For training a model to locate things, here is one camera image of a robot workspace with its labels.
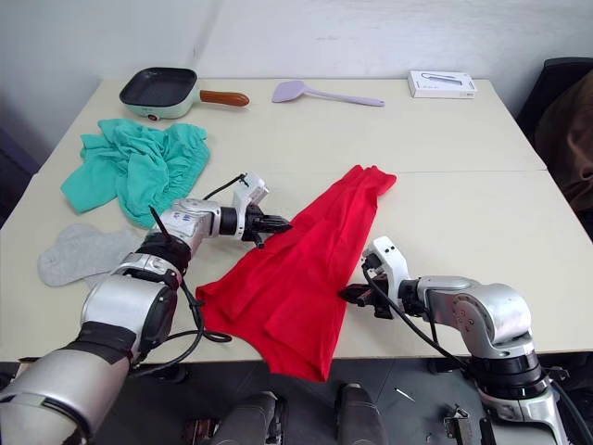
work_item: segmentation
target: purple spatula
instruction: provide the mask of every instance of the purple spatula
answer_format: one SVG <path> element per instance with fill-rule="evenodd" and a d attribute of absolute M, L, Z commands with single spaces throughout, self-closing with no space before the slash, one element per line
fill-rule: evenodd
<path fill-rule="evenodd" d="M 271 97 L 272 102 L 286 102 L 288 100 L 293 100 L 299 97 L 300 95 L 304 95 L 305 93 L 309 93 L 310 95 L 322 95 L 323 97 L 331 97 L 333 99 L 344 100 L 346 102 L 352 102 L 354 104 L 362 104 L 362 105 L 371 105 L 373 107 L 383 107 L 385 102 L 380 99 L 372 99 L 370 97 L 356 97 L 354 95 L 334 95 L 332 93 L 325 93 L 324 91 L 319 91 L 314 88 L 311 88 L 303 81 L 288 81 L 278 83 L 276 89 L 274 90 L 274 94 Z"/>

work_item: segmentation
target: teal shirt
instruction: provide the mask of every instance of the teal shirt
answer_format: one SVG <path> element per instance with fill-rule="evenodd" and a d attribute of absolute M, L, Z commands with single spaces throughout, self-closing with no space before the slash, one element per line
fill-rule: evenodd
<path fill-rule="evenodd" d="M 206 130 L 175 123 L 165 131 L 127 119 L 99 121 L 102 135 L 82 136 L 82 166 L 61 190 L 78 212 L 114 197 L 134 223 L 152 227 L 148 206 L 158 213 L 174 199 L 187 197 L 208 163 Z"/>

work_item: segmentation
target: gray floor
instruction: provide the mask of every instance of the gray floor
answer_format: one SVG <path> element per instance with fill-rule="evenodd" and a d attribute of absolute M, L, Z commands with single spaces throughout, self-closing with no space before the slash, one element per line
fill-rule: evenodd
<path fill-rule="evenodd" d="M 458 403 L 477 422 L 483 415 L 473 385 L 459 372 L 431 375 L 423 360 L 336 360 L 327 383 L 271 375 L 263 362 L 190 366 L 187 381 L 130 381 L 103 424 L 98 445 L 183 444 L 186 419 L 221 418 L 244 397 L 271 389 L 288 399 L 285 444 L 335 444 L 334 399 L 345 382 L 362 384 L 377 403 L 391 444 L 447 444 L 444 412 Z M 400 388 L 416 401 L 406 399 Z"/>

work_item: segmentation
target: white table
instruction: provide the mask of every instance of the white table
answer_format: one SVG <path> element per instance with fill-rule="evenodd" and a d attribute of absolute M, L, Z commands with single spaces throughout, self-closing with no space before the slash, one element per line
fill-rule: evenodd
<path fill-rule="evenodd" d="M 308 97 L 272 104 L 276 83 L 202 81 L 204 88 L 245 92 L 251 104 L 195 106 L 181 119 L 209 131 L 212 158 L 193 196 L 253 170 L 271 190 L 261 207 L 290 218 L 353 164 L 376 163 L 398 181 L 380 200 L 370 238 L 390 236 L 412 275 L 460 274 L 509 284 L 531 308 L 539 351 L 593 350 L 593 247 L 489 82 L 478 81 L 475 100 L 412 99 L 405 81 L 310 82 L 381 97 L 385 108 Z M 0 232 L 1 361 L 43 355 L 78 332 L 86 285 L 48 287 L 36 270 L 37 258 L 59 231 L 71 223 L 91 223 L 104 232 L 129 225 L 115 200 L 76 215 L 59 191 L 81 163 L 80 134 L 96 133 L 96 121 L 127 117 L 158 128 L 172 123 L 135 118 L 118 100 L 121 86 L 101 84 Z M 221 193 L 220 202 L 230 203 L 230 196 Z M 190 287 L 220 278 L 250 248 L 229 238 L 207 240 L 186 276 Z M 362 282 L 360 271 L 351 281 Z M 568 300 L 570 305 L 562 304 Z M 189 328 L 192 320 L 180 300 L 172 331 Z M 439 340 L 454 353 L 465 352 L 452 329 L 439 327 Z M 177 355 L 187 341 L 158 348 L 150 361 Z M 335 357 L 412 356 L 435 353 L 403 323 L 376 320 L 371 308 L 348 308 Z M 236 339 L 228 345 L 204 341 L 189 360 L 258 357 Z"/>

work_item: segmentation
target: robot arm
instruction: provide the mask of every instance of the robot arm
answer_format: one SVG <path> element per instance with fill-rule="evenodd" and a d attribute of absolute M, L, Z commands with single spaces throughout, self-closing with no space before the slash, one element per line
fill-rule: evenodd
<path fill-rule="evenodd" d="M 0 442 L 90 440 L 131 368 L 169 335 L 177 289 L 202 240 L 232 235 L 262 247 L 259 233 L 290 229 L 287 220 L 264 215 L 257 206 L 267 193 L 261 178 L 250 173 L 236 186 L 233 207 L 175 201 L 142 246 L 91 291 L 76 339 L 39 359 L 0 393 Z"/>
<path fill-rule="evenodd" d="M 457 329 L 471 354 L 467 371 L 485 407 L 504 421 L 543 424 L 558 445 L 569 443 L 551 380 L 535 352 L 531 313 L 516 291 L 459 276 L 410 280 L 404 257 L 386 236 L 372 241 L 363 257 L 362 267 L 375 272 L 372 286 L 350 286 L 343 292 L 348 301 L 381 305 L 385 299 L 376 294 L 382 293 L 388 307 L 400 313 L 427 322 L 432 316 L 435 323 Z M 388 318 L 385 308 L 382 315 Z"/>

